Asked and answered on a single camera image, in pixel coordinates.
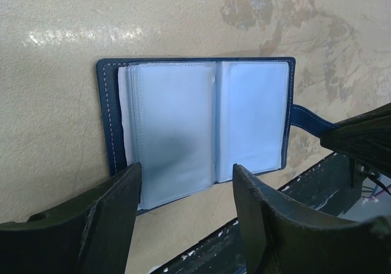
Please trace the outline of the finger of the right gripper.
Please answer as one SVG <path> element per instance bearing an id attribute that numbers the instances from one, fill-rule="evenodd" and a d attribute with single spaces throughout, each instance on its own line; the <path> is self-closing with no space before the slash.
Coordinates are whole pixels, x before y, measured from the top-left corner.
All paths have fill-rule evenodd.
<path id="1" fill-rule="evenodd" d="M 340 122 L 320 137 L 322 147 L 390 174 L 390 104 Z"/>

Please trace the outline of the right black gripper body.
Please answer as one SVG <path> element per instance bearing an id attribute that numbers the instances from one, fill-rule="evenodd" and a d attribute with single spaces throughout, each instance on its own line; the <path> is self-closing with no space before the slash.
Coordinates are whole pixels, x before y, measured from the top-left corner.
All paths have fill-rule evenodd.
<path id="1" fill-rule="evenodd" d="M 387 178 L 390 178 L 390 176 L 383 175 L 353 159 L 349 160 L 349 173 L 352 188 L 361 188 L 362 193 L 369 195 L 382 195 L 385 193 L 390 195 L 390 184 L 385 185 L 382 182 L 383 176 Z M 373 187 L 363 185 L 366 179 L 374 184 Z"/>

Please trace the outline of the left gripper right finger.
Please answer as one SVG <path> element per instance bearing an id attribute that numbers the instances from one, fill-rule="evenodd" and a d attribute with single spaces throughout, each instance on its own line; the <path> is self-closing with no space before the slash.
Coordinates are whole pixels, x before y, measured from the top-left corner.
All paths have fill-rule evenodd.
<path id="1" fill-rule="evenodd" d="M 233 166 L 248 273 L 390 273 L 390 217 L 355 222 L 316 211 Z"/>

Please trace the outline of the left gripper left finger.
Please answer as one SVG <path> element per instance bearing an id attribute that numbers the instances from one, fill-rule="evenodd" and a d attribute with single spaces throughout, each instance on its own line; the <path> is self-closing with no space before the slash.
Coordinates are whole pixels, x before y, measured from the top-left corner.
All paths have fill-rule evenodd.
<path id="1" fill-rule="evenodd" d="M 124 273 L 141 176 L 132 164 L 26 222 L 1 224 L 1 273 Z"/>

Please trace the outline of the navy blue card holder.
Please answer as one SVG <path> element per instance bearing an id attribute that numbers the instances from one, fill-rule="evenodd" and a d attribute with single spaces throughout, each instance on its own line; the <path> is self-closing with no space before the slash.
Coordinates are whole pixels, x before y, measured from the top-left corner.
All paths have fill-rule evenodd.
<path id="1" fill-rule="evenodd" d="M 140 163 L 147 212 L 287 162 L 290 128 L 337 126 L 296 105 L 292 57 L 111 58 L 96 64 L 109 171 Z"/>

